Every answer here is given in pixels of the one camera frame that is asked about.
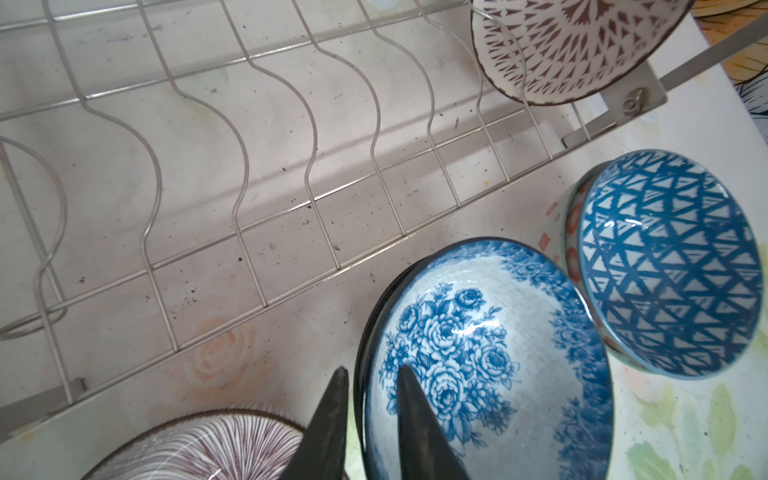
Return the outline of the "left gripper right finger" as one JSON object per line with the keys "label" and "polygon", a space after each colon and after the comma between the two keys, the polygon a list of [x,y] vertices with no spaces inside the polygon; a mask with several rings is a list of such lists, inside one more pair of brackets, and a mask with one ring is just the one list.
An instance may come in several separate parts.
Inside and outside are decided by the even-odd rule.
{"label": "left gripper right finger", "polygon": [[396,385],[398,447],[403,479],[468,479],[409,364]]}

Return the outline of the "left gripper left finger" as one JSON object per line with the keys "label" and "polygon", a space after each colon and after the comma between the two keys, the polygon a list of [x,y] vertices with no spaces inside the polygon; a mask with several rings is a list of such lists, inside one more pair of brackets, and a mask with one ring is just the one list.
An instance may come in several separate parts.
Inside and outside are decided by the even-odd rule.
{"label": "left gripper left finger", "polygon": [[344,479],[349,374],[338,367],[281,479]]}

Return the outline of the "blue floral porcelain bowl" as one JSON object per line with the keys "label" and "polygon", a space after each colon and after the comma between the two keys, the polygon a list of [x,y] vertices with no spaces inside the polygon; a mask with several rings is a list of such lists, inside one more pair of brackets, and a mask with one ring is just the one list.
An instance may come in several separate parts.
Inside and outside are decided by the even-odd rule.
{"label": "blue floral porcelain bowl", "polygon": [[607,476],[607,352],[576,286],[532,247],[478,237],[426,257],[388,299],[373,339],[363,406],[369,478],[400,477],[404,364],[469,477]]}

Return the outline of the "white maroon triangle bowl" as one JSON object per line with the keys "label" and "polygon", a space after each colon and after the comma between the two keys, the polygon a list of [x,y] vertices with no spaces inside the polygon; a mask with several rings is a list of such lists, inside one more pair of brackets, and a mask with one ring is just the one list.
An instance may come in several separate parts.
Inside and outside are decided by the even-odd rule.
{"label": "white maroon triangle bowl", "polygon": [[591,96],[625,77],[674,32],[690,1],[475,1],[478,62],[501,93],[537,106]]}

